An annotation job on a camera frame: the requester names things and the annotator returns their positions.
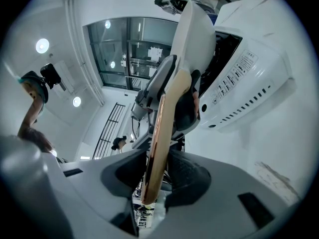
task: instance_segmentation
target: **white panel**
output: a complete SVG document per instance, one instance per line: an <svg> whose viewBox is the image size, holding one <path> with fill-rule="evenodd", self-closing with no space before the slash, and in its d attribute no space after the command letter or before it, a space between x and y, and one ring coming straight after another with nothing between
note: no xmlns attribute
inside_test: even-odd
<svg viewBox="0 0 319 239"><path fill-rule="evenodd" d="M61 77L61 81L63 82L66 89L73 93L74 91L74 80L63 60L57 62L53 65L59 76Z"/></svg>
<svg viewBox="0 0 319 239"><path fill-rule="evenodd" d="M233 33L231 29L221 28ZM252 111L291 76L287 53L278 44L265 39L255 40L243 33L231 60L200 98L200 124L217 130Z"/></svg>

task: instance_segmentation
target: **glass window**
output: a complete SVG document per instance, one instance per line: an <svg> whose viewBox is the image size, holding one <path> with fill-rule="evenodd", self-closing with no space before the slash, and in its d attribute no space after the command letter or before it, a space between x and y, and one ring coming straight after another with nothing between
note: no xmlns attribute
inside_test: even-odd
<svg viewBox="0 0 319 239"><path fill-rule="evenodd" d="M106 85L117 85L126 87L126 80L124 75L101 73L101 76Z"/></svg>
<svg viewBox="0 0 319 239"><path fill-rule="evenodd" d="M121 42L102 42L92 44L100 71L124 73Z"/></svg>
<svg viewBox="0 0 319 239"><path fill-rule="evenodd" d="M131 78L132 87L134 90L144 90L149 80L140 79L140 78Z"/></svg>
<svg viewBox="0 0 319 239"><path fill-rule="evenodd" d="M122 31L126 29L126 21L126 18L115 18L89 25L91 42L122 40Z"/></svg>
<svg viewBox="0 0 319 239"><path fill-rule="evenodd" d="M161 63L170 54L170 46L149 42L130 42L132 58L143 59L150 62ZM152 56L152 49L160 52L160 57Z"/></svg>
<svg viewBox="0 0 319 239"><path fill-rule="evenodd" d="M157 67L150 65L143 65L136 62L131 62L131 75L151 78Z"/></svg>
<svg viewBox="0 0 319 239"><path fill-rule="evenodd" d="M177 23L157 19L135 17L131 19L130 40L143 40L172 45Z"/></svg>
<svg viewBox="0 0 319 239"><path fill-rule="evenodd" d="M170 54L177 23L128 17L106 19L87 27L104 86L138 91L145 89Z"/></svg>

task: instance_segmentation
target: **gray plastic part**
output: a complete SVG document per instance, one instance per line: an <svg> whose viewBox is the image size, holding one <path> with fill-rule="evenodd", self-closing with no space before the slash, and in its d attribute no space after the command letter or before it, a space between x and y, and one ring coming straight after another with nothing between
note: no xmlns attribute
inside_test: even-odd
<svg viewBox="0 0 319 239"><path fill-rule="evenodd" d="M258 231L237 197L247 192L253 193L273 214L275 219L271 223L288 209L278 195L240 168L190 153L183 156L209 171L211 185L194 204L170 207L149 238L247 237Z"/></svg>
<svg viewBox="0 0 319 239"><path fill-rule="evenodd" d="M147 85L147 88L144 90L144 93L147 93L147 97L144 97L139 106L142 108L149 108L153 111L157 111L159 109L160 104L160 92L164 92L164 88L166 86L166 82L170 78L172 72L175 69L175 60L176 57L174 55L170 55L166 57L157 69L156 75L151 79L150 83Z"/></svg>
<svg viewBox="0 0 319 239"><path fill-rule="evenodd" d="M50 238L73 238L69 222L60 208L40 150L18 137L0 137L0 176L22 210Z"/></svg>
<svg viewBox="0 0 319 239"><path fill-rule="evenodd" d="M0 150L1 177L9 192L49 237L136 238L109 222L127 208L128 199L113 196L99 175L110 164L139 150L65 163L61 167L53 155L40 153L33 144L16 137L0 138ZM178 153L207 169L211 184L195 203L168 207L164 220L148 238L267 237L293 211L278 195L240 168L190 153ZM63 171L75 168L83 172L65 177ZM248 192L275 217L260 230L238 199L238 195Z"/></svg>

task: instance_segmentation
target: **person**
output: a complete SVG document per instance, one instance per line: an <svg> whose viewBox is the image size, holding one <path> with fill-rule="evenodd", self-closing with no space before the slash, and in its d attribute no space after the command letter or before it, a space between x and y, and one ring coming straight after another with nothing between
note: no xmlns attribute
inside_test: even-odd
<svg viewBox="0 0 319 239"><path fill-rule="evenodd" d="M27 111L20 126L18 137L23 140L33 142L41 152L52 153L53 145L43 133L34 129L32 125L37 122L37 118L43 113L44 105L48 102L49 94L45 86L45 81L34 71L30 71L18 79L24 90L33 98L32 105ZM56 157L59 163L66 163L67 160Z"/></svg>
<svg viewBox="0 0 319 239"><path fill-rule="evenodd" d="M133 143L126 143L126 137L116 137L113 141L112 150L119 150L120 153L127 152L132 150Z"/></svg>
<svg viewBox="0 0 319 239"><path fill-rule="evenodd" d="M18 79L24 90L33 98L33 103L27 111L20 126L18 136L22 132L37 122L37 118L42 114L44 105L48 102L48 90L45 81L35 72L30 71Z"/></svg>

